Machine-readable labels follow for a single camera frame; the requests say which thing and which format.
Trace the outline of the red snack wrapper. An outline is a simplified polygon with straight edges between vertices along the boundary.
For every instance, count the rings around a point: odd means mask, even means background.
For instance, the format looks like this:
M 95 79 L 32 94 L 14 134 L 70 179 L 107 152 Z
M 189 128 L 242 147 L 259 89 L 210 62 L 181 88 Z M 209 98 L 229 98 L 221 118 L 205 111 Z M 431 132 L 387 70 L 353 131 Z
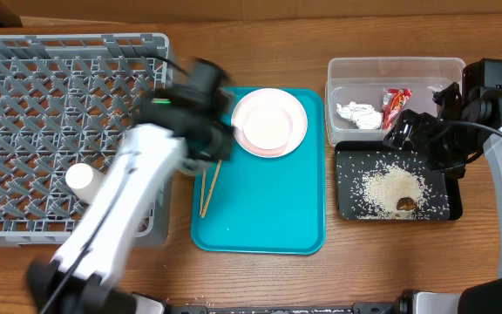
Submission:
M 396 116 L 402 111 L 404 105 L 412 95 L 410 89 L 390 88 L 383 95 L 383 124 L 382 129 L 389 129 Z

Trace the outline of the white tissue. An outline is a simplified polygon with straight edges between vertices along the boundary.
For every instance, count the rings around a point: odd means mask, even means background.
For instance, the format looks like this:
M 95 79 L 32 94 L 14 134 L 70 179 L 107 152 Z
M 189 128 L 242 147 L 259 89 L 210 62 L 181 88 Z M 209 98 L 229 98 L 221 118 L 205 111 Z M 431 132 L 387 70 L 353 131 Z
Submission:
M 337 114 L 356 125 L 358 129 L 379 129 L 383 123 L 383 114 L 372 105 L 357 104 L 350 101 L 347 105 L 336 105 Z

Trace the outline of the white paper cup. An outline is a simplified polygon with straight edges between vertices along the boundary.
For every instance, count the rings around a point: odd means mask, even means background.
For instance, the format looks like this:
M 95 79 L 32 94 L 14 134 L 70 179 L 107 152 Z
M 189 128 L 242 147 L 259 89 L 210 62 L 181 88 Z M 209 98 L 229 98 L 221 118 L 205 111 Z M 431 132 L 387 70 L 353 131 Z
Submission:
M 65 173 L 65 182 L 69 189 L 81 201 L 92 204 L 105 175 L 86 163 L 76 163 Z

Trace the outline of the grey bowl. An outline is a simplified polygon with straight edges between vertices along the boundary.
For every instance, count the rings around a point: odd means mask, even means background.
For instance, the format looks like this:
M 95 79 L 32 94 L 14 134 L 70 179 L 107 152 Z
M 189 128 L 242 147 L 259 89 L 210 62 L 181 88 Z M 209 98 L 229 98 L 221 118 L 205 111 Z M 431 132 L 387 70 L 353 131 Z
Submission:
M 201 175 L 211 164 L 211 161 L 206 160 L 183 159 L 178 170 L 183 174 L 196 176 Z

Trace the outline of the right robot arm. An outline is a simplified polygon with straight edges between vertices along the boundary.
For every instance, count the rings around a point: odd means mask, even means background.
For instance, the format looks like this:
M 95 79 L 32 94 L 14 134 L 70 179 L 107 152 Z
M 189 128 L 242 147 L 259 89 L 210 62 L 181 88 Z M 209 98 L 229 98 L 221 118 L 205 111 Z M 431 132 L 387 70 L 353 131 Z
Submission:
M 431 170 L 462 177 L 466 165 L 484 156 L 492 171 L 499 211 L 500 258 L 497 279 L 460 294 L 412 291 L 398 299 L 397 313 L 502 313 L 502 84 L 452 84 L 434 92 L 437 116 L 402 111 L 384 144 L 423 154 Z

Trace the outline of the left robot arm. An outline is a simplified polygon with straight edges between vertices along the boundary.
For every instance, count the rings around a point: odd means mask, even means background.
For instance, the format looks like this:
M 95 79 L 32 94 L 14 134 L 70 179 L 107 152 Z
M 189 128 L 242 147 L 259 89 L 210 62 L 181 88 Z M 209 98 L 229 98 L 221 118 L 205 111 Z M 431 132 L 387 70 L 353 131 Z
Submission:
M 165 313 L 164 302 L 117 286 L 144 215 L 173 173 L 228 159 L 234 96 L 174 85 L 139 98 L 103 183 L 70 237 L 27 283 L 40 313 Z

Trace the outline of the clear plastic waste bin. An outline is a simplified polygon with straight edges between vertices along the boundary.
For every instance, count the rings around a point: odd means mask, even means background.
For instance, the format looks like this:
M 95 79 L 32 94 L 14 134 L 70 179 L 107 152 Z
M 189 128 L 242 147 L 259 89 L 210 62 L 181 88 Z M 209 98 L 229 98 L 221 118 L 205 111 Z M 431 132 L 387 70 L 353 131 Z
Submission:
M 381 112 L 389 89 L 410 90 L 411 97 L 404 107 L 435 116 L 438 106 L 432 101 L 433 93 L 453 82 L 460 83 L 464 67 L 465 62 L 460 58 L 331 59 L 325 85 L 325 120 L 330 145 L 341 141 L 380 141 L 386 134 L 384 129 L 360 129 L 343 118 L 340 109 L 354 102 Z

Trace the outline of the right wooden chopstick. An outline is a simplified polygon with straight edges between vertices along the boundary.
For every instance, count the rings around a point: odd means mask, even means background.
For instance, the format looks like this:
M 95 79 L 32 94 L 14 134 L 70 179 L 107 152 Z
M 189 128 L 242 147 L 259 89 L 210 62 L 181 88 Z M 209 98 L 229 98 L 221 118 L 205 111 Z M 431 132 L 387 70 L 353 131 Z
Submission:
M 222 161 L 219 160 L 218 163 L 217 163 L 217 165 L 216 165 L 216 168 L 214 170 L 214 175 L 213 175 L 213 178 L 212 178 L 209 186 L 207 186 L 207 180 L 206 180 L 204 217 L 202 217 L 202 218 L 205 218 L 206 215 L 207 215 L 207 211 L 208 211 L 208 208 L 209 208 L 210 201 L 212 200 L 213 192 L 214 192 L 214 189 L 215 189 L 216 182 L 218 180 L 218 176 L 219 176 L 219 173 L 220 173 L 221 166 L 222 166 Z

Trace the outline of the wooden chopstick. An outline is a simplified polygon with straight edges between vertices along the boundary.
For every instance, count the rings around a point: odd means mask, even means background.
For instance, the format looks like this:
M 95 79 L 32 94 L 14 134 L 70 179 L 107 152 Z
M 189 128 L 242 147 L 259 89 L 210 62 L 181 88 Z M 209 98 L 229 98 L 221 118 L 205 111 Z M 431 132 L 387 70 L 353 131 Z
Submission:
M 202 217 L 202 218 L 205 218 L 206 215 L 207 215 L 207 211 L 208 211 L 208 208 L 209 208 L 210 201 L 212 200 L 213 192 L 214 192 L 214 189 L 215 189 L 216 182 L 218 180 L 218 176 L 219 176 L 219 173 L 220 173 L 221 166 L 222 166 L 222 161 L 219 160 L 218 163 L 217 163 L 217 165 L 216 165 L 216 168 L 214 170 L 214 175 L 213 175 L 213 178 L 212 178 L 209 186 L 207 186 L 207 180 L 206 180 L 204 217 Z
M 205 205 L 205 187 L 207 179 L 207 170 L 203 169 L 201 176 L 201 189 L 200 189 L 200 217 L 204 217 L 204 205 Z

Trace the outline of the left wooden chopstick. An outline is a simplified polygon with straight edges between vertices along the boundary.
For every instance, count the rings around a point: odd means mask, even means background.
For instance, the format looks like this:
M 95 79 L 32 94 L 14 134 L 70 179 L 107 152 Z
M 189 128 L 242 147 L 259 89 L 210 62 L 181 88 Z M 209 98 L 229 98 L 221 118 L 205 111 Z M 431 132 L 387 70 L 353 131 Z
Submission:
M 205 187 L 207 179 L 207 170 L 203 169 L 201 176 L 201 189 L 200 189 L 200 217 L 204 217 L 204 205 L 205 205 Z

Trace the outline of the large white plate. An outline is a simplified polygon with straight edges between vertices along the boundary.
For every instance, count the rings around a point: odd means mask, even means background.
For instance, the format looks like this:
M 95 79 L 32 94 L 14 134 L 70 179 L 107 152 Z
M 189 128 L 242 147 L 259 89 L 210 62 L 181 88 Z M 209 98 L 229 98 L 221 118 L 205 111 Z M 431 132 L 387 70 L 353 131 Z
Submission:
M 244 120 L 253 109 L 262 106 L 280 107 L 289 113 L 293 131 L 287 145 L 274 150 L 263 150 L 245 138 L 242 131 Z M 263 158 L 278 158 L 292 153 L 302 143 L 308 131 L 308 117 L 302 103 L 289 92 L 275 88 L 261 88 L 248 93 L 238 101 L 232 113 L 231 125 L 234 127 L 236 141 L 244 150 Z

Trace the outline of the brown food scrap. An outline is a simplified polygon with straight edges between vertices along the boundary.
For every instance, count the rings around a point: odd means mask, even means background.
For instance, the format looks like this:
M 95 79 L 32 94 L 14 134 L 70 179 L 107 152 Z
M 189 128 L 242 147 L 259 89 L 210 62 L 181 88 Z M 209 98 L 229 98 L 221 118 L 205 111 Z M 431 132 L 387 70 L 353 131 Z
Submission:
M 413 211 L 418 209 L 417 203 L 410 197 L 404 197 L 398 200 L 397 210 L 400 211 Z

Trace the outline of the teal plastic tray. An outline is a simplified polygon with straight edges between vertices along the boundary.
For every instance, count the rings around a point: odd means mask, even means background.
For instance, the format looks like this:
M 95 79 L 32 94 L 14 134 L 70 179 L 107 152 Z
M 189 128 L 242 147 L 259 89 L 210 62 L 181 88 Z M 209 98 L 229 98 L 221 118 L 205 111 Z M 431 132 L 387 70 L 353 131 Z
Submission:
M 290 88 L 308 117 L 299 147 L 263 158 L 234 145 L 222 162 L 207 215 L 200 217 L 201 175 L 193 189 L 191 236 L 208 251 L 312 255 L 326 237 L 325 136 L 321 97 Z

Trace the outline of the grey plastic dish rack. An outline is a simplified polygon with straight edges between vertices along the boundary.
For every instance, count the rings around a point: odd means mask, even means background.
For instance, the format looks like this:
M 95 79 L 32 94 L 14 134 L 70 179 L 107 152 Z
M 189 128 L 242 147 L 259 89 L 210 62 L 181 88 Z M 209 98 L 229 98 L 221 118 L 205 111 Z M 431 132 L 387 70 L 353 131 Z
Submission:
M 64 242 L 87 208 L 66 171 L 107 171 L 137 99 L 179 75 L 161 33 L 0 36 L 0 247 Z

